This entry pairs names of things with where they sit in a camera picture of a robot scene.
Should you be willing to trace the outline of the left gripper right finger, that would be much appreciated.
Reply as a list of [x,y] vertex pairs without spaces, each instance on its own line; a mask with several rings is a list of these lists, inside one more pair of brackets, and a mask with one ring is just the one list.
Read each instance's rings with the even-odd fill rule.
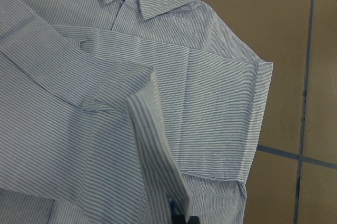
[[189,217],[187,218],[187,224],[200,224],[200,218],[193,211],[189,213]]

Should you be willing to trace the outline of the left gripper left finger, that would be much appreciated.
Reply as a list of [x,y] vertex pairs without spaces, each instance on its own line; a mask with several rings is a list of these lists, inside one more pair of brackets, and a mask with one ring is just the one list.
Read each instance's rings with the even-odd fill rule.
[[170,202],[170,212],[172,224],[186,224],[184,215],[178,213],[177,208],[173,202]]

